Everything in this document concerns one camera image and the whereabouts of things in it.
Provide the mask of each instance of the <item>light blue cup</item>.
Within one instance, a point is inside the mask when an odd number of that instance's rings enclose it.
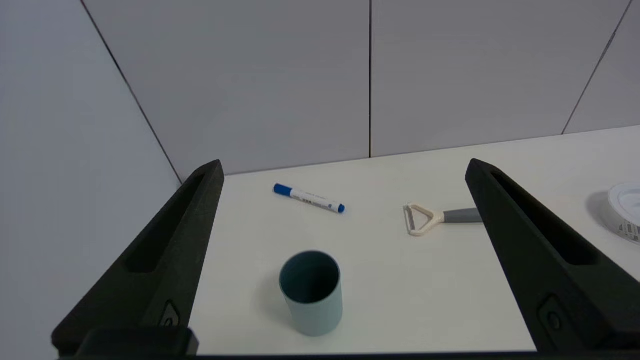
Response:
[[[340,268],[324,252],[306,251],[289,259],[280,271],[280,289],[302,334],[325,335],[340,323]]]

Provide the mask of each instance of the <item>blue marker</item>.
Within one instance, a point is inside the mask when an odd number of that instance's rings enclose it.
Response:
[[[301,192],[300,190],[289,188],[288,186],[276,184],[273,186],[273,191],[280,195],[292,197],[293,199],[306,202],[307,204],[323,208],[334,213],[342,214],[344,212],[344,205],[339,202],[325,199],[322,196],[318,196],[312,193]]]

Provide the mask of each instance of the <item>blue marker cap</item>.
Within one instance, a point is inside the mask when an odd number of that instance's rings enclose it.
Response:
[[[279,193],[280,195],[291,197],[291,190],[292,189],[289,188],[288,186],[284,186],[280,184],[273,185],[273,192]]]

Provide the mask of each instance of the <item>gray handle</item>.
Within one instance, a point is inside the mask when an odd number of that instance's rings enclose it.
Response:
[[[450,210],[444,212],[444,222],[482,222],[476,208]]]

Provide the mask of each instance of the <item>tape roll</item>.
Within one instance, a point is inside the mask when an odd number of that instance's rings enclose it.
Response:
[[[601,214],[609,230],[640,245],[640,184],[625,183],[611,188]]]

